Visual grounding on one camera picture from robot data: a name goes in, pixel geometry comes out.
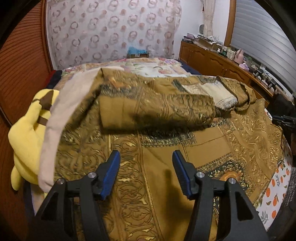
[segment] pink kettle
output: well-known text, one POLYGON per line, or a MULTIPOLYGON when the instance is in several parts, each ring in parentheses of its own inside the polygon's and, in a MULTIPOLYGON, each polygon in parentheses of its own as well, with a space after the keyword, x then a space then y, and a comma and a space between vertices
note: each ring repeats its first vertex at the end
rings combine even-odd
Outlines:
POLYGON ((238 64, 242 64, 244 62, 244 51, 242 49, 237 51, 234 61, 238 64))

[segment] silver bolt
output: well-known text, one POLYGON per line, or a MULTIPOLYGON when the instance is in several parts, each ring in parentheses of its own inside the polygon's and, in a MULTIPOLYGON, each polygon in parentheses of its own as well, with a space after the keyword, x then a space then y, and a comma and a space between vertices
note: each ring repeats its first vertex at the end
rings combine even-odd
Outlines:
POLYGON ((63 179, 63 178, 60 178, 57 180, 57 184, 59 184, 59 185, 62 185, 64 183, 65 183, 65 179, 63 179))
POLYGON ((196 176, 199 178, 203 178, 203 177, 205 177, 205 174, 203 172, 197 172, 196 176))
POLYGON ((87 176, 89 178, 95 178, 96 177, 96 173, 95 172, 90 172, 89 174, 87 174, 87 176))
POLYGON ((228 181, 229 181, 231 184, 235 184, 235 183, 236 183, 236 180, 235 180, 234 178, 232 178, 232 177, 229 178, 228 181))

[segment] yellow plush toy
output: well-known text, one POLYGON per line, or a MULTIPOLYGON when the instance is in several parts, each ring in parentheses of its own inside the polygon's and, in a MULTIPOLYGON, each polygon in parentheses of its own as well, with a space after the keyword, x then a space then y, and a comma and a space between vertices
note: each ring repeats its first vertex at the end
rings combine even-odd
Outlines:
POLYGON ((50 107, 58 96, 58 90, 43 89, 35 96, 27 113, 9 130, 8 139, 14 150, 15 166, 11 172, 11 185, 20 188, 22 177, 38 184, 39 158, 50 107))

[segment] blanket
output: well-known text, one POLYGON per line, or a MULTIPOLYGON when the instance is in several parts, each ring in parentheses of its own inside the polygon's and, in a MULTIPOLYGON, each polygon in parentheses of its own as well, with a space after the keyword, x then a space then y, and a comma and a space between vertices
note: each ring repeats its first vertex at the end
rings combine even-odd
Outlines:
MULTIPOLYGON (((184 238, 193 202, 182 195, 174 173, 176 149, 213 178, 236 178, 259 204, 283 160, 282 130, 271 124, 252 89, 236 80, 215 80, 236 97, 233 107, 219 108, 210 95, 186 91, 207 78, 98 72, 61 133, 54 179, 79 179, 119 150, 112 195, 100 204, 111 240, 184 238)), ((216 229, 213 221, 211 240, 216 229)), ((77 230, 82 240, 79 220, 77 230)))

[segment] gray roller blind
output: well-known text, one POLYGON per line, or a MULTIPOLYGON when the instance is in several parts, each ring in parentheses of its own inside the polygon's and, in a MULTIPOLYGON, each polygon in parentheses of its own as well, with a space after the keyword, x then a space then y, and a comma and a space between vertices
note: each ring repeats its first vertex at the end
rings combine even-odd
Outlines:
POLYGON ((276 21, 254 0, 237 0, 231 46, 259 60, 296 91, 296 51, 276 21))

